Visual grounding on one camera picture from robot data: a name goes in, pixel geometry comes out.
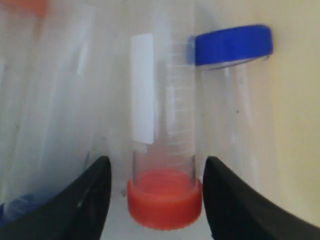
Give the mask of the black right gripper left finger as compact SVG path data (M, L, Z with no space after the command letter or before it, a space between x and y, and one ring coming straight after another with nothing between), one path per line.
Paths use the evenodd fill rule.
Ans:
M112 167L99 157L57 195L29 193L1 204L2 240L99 240L111 200Z

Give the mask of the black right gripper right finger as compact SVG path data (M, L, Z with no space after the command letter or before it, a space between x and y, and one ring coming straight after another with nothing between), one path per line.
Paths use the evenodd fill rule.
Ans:
M209 156L203 202L214 240L318 240L319 227L255 191L219 158Z

